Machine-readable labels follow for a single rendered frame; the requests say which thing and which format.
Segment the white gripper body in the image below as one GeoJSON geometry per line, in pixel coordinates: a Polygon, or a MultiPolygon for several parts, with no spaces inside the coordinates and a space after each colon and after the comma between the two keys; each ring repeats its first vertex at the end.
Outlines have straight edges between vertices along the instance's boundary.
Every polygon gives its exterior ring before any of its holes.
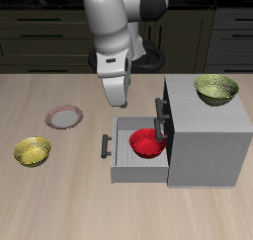
{"type": "Polygon", "coordinates": [[[103,87],[112,107],[119,107],[127,101],[127,90],[129,85],[129,76],[120,76],[114,78],[103,78],[103,87]]]}

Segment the red bowl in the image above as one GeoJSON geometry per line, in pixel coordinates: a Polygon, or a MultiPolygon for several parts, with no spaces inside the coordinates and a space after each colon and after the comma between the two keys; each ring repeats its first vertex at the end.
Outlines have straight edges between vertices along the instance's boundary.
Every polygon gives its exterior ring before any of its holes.
{"type": "Polygon", "coordinates": [[[135,131],[129,138],[132,150],[141,158],[151,159],[161,154],[166,147],[166,140],[156,140],[153,128],[142,128],[135,131]]]}

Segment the white plate with red rim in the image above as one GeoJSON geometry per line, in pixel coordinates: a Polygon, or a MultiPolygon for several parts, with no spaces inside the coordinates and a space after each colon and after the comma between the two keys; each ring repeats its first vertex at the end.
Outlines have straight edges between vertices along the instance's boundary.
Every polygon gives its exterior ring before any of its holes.
{"type": "Polygon", "coordinates": [[[70,129],[78,125],[83,120],[81,109],[65,105],[50,110],[44,119],[46,125],[54,129],[70,129]]]}

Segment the green bowl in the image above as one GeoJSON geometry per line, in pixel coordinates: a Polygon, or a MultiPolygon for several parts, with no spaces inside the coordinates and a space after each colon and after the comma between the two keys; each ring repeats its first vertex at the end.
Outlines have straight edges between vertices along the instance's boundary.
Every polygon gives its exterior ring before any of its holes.
{"type": "Polygon", "coordinates": [[[221,74],[201,75],[195,79],[194,86],[199,98],[212,107],[229,103],[239,92],[237,82],[221,74]]]}

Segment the yellow bowl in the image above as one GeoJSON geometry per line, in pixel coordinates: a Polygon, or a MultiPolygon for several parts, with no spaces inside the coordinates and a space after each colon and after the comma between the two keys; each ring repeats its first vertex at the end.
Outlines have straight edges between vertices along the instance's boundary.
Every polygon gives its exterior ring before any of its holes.
{"type": "Polygon", "coordinates": [[[46,138],[33,136],[14,147],[13,157],[25,167],[37,167],[47,160],[50,149],[50,142],[46,138]]]}

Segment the grey cabinet drawer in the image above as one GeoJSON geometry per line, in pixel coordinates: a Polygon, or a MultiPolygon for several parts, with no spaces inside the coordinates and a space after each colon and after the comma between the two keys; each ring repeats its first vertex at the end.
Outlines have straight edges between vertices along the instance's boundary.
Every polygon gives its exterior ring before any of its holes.
{"type": "Polygon", "coordinates": [[[101,157],[111,157],[112,184],[167,182],[167,149],[157,157],[145,159],[139,157],[130,147],[130,136],[141,128],[155,128],[154,117],[114,116],[112,136],[103,135],[101,157]]]}

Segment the dark brown kitchen cupboards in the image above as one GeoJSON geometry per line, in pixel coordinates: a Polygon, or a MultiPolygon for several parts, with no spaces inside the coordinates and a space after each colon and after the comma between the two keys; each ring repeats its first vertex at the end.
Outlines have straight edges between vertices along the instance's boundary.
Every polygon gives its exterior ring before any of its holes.
{"type": "MultiPolygon", "coordinates": [[[[162,73],[202,73],[214,10],[172,7],[138,32],[166,58],[162,73]]],[[[0,10],[0,73],[91,73],[93,36],[82,10],[0,10]]]]}

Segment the grey wooden cabinet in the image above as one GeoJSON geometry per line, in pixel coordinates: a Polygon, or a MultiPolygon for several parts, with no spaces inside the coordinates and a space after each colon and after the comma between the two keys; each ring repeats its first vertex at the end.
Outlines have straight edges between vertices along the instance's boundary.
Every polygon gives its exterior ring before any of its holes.
{"type": "Polygon", "coordinates": [[[164,133],[171,188],[233,188],[253,139],[240,99],[211,107],[194,87],[196,76],[164,77],[164,133]]]}

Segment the dark grey kitchen cupboards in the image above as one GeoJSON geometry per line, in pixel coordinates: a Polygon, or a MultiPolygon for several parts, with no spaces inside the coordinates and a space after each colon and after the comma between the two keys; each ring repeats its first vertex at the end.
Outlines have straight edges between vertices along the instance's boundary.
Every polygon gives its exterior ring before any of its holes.
{"type": "Polygon", "coordinates": [[[253,8],[215,11],[205,73],[253,74],[253,8]]]}

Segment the flat black base plate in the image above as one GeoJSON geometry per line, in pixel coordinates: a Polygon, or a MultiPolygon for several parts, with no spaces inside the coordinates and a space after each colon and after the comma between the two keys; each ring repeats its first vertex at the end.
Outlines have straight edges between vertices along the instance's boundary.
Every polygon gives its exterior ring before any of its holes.
{"type": "Polygon", "coordinates": [[[156,74],[165,64],[164,53],[151,40],[144,40],[146,54],[131,63],[132,74],[156,74]]]}

